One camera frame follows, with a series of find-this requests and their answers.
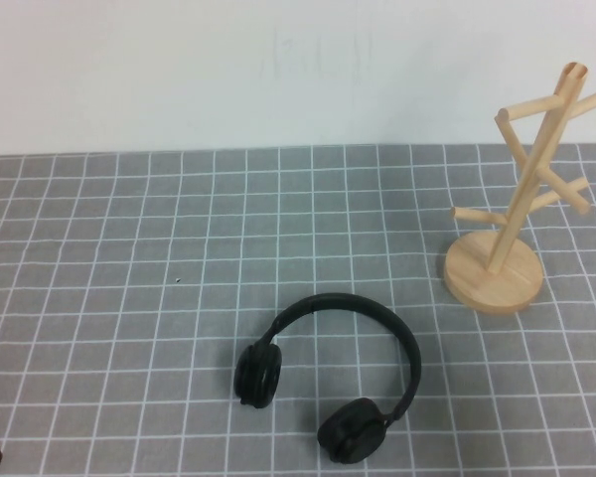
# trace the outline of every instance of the black headphones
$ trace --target black headphones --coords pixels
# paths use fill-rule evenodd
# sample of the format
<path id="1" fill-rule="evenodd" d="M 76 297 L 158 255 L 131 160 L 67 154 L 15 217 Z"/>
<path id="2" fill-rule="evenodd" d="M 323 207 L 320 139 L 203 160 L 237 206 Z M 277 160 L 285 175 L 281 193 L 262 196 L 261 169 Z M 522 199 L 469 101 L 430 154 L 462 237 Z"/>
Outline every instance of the black headphones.
<path id="1" fill-rule="evenodd" d="M 276 393 L 282 364 L 280 348 L 271 340 L 294 321 L 321 310 L 347 310 L 372 318 L 395 335 L 410 364 L 410 384 L 391 413 L 382 414 L 375 402 L 361 397 L 343 405 L 318 429 L 318 442 L 329 451 L 332 461 L 354 464 L 382 444 L 388 427 L 401 419 L 412 403 L 421 379 L 417 341 L 404 322 L 385 306 L 348 293 L 323 293 L 294 303 L 276 317 L 262 338 L 242 352 L 234 374 L 234 391 L 241 404 L 268 406 Z"/>

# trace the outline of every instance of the wooden pole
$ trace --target wooden pole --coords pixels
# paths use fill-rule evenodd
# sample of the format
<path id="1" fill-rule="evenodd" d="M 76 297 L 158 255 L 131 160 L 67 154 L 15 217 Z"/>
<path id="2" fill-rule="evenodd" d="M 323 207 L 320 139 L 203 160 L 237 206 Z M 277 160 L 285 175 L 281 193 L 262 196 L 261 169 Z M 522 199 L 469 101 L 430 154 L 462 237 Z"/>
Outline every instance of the wooden pole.
<path id="1" fill-rule="evenodd" d="M 486 264 L 487 270 L 491 273 L 501 271 L 515 239 L 519 236 L 529 208 L 538 194 L 540 179 L 535 174 L 536 169 L 549 165 L 586 77 L 587 68 L 578 63 L 570 63 L 563 69 L 554 90 L 554 94 L 563 99 L 563 105 L 548 111 L 538 130 L 527 163 L 522 170 L 521 180 L 506 213 L 508 224 L 498 233 Z"/>

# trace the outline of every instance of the wooden stand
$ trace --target wooden stand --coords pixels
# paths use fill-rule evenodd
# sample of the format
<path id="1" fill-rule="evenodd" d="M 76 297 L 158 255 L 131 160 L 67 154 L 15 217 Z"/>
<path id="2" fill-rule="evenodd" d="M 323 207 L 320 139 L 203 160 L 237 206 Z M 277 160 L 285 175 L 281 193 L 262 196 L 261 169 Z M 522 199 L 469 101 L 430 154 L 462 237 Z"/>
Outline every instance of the wooden stand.
<path id="1" fill-rule="evenodd" d="M 589 186 L 587 179 L 566 183 L 549 168 L 567 121 L 596 107 L 596 93 L 578 100 L 587 68 L 567 65 L 551 96 L 503 108 L 495 118 L 508 148 L 521 168 L 521 179 L 505 214 L 455 207 L 452 215 L 501 226 L 499 232 L 474 232 L 458 238 L 448 249 L 444 278 L 451 293 L 471 308 L 492 314 L 519 311 L 536 297 L 543 270 L 536 254 L 518 239 L 527 214 L 559 200 L 580 214 L 590 204 L 578 191 Z M 510 121 L 546 112 L 529 156 Z M 541 183 L 552 191 L 538 196 Z"/>

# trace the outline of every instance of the ear cushion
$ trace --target ear cushion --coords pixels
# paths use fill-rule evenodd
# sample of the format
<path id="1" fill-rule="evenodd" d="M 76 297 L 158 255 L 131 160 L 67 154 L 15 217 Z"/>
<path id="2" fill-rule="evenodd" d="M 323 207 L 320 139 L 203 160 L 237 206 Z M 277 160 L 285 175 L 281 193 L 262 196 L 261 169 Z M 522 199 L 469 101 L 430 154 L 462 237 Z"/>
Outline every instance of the ear cushion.
<path id="1" fill-rule="evenodd" d="M 267 407 L 276 393 L 281 365 L 280 348 L 273 343 L 248 346 L 240 355 L 234 374 L 234 392 L 240 403 Z"/>
<path id="2" fill-rule="evenodd" d="M 318 429 L 318 442 L 334 462 L 360 462 L 382 444 L 386 437 L 384 417 L 375 403 L 361 397 L 343 405 Z"/>

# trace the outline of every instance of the grid mat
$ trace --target grid mat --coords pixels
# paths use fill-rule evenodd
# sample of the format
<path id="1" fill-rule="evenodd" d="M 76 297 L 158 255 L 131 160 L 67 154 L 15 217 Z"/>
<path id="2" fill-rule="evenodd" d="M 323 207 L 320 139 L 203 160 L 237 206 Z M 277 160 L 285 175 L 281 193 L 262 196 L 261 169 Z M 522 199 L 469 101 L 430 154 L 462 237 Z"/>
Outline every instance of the grid mat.
<path id="1" fill-rule="evenodd" d="M 596 144 L 553 169 L 596 204 Z M 503 211 L 517 173 L 498 145 L 0 157 L 1 474 L 596 476 L 596 207 L 530 216 L 546 278 L 523 313 L 479 315 L 440 279 L 471 227 L 449 208 Z M 424 362 L 348 467 L 319 423 L 408 379 L 370 320 L 304 318 L 273 405 L 231 392 L 240 351 L 324 291 L 394 308 Z"/>

